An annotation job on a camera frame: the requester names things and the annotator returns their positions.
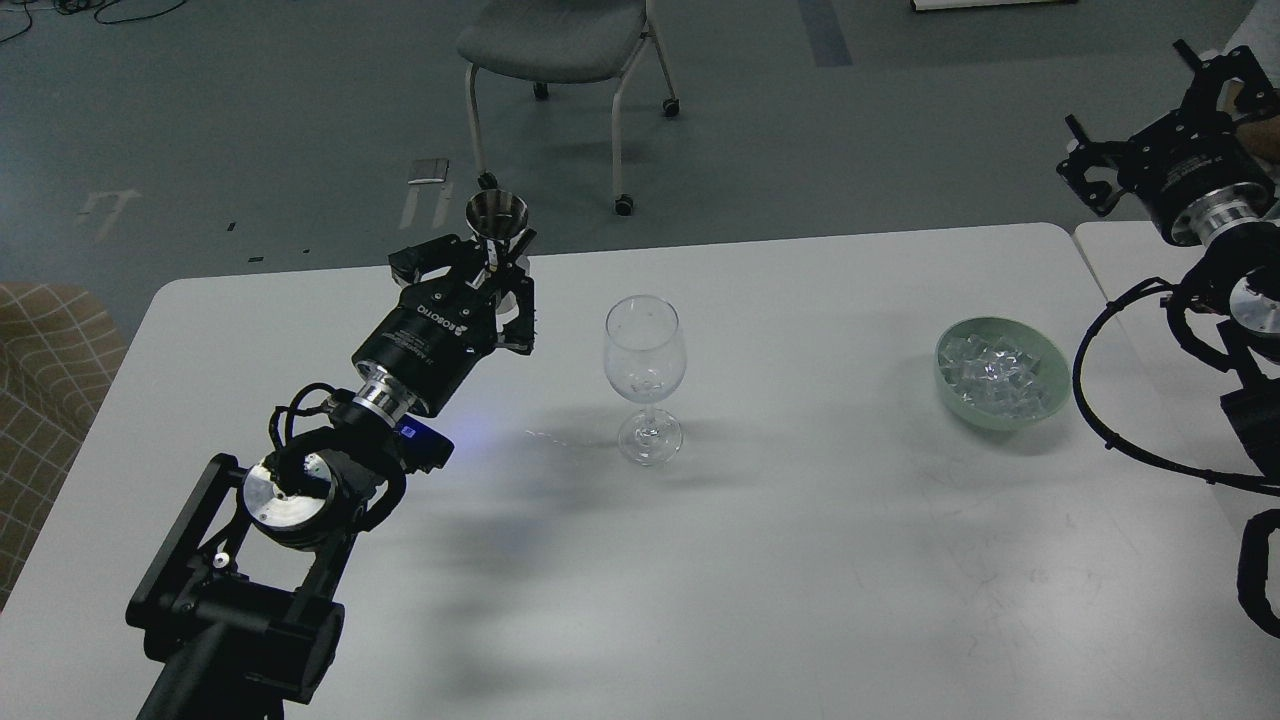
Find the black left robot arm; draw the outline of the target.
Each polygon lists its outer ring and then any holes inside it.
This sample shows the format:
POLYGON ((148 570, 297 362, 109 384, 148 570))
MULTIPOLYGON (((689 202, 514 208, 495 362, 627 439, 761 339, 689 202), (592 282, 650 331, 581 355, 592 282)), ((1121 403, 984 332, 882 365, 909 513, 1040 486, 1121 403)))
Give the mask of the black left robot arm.
POLYGON ((392 254, 399 297, 351 359, 357 386, 305 386, 271 410, 260 460, 209 461, 127 605, 160 666, 138 717, 283 719, 312 701, 357 541, 454 452, 429 420, 483 359, 532 351, 535 234, 506 219, 392 254))

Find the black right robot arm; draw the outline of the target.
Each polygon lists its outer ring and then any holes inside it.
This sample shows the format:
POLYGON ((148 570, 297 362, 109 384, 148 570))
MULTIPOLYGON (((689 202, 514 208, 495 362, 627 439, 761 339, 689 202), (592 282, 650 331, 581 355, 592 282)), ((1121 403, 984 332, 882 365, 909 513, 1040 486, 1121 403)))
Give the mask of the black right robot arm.
POLYGON ((1277 190, 1236 133, 1277 115, 1277 91, 1245 46, 1222 54, 1174 44, 1190 69, 1181 101, 1132 137, 1074 138, 1057 173, 1096 219, 1073 232, 1106 300, 1071 363, 1085 423, 1139 462, 1260 495, 1226 502, 1242 529, 1236 598, 1277 634, 1277 190), (1192 464, 1108 427, 1084 393, 1085 355, 1120 313, 1156 297, 1169 329, 1124 322, 1143 368, 1172 410, 1192 464))

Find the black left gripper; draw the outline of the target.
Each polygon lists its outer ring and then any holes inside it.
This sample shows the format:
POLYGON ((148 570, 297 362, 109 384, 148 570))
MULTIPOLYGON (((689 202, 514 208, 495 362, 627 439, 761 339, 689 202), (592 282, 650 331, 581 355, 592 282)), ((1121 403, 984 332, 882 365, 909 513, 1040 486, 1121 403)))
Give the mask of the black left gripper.
POLYGON ((530 355, 535 284, 518 261, 536 234, 526 228, 511 240, 488 240, 488 272, 479 272, 479 243, 458 234, 390 254, 392 279, 403 290, 352 355, 357 373, 367 379, 384 372, 412 396, 412 414, 435 418, 489 354, 530 355), (508 295, 516 315, 498 328, 497 306, 508 295))

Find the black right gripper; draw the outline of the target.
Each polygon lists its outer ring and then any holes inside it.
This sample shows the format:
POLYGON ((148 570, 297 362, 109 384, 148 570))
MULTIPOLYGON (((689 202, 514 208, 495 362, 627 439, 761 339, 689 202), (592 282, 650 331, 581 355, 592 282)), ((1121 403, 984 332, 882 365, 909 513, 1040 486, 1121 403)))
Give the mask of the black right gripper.
POLYGON ((1263 217, 1276 183, 1247 151, 1277 150, 1277 88, 1247 46, 1201 56, 1172 42, 1192 79, 1175 111, 1124 141, 1097 141, 1074 114, 1064 120, 1073 145, 1056 165, 1070 191, 1106 218, 1134 196, 1161 238, 1185 247, 1201 242, 1192 206, 1226 191, 1263 217))

